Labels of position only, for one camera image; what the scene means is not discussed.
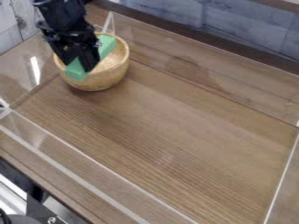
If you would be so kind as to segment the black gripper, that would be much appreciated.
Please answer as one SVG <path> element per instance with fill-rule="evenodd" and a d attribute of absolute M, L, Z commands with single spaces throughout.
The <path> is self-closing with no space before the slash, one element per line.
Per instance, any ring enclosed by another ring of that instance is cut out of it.
<path fill-rule="evenodd" d="M 32 0 L 43 20 L 37 21 L 45 41 L 67 66 L 79 56 L 85 72 L 100 61 L 95 28 L 85 19 L 85 0 Z"/>

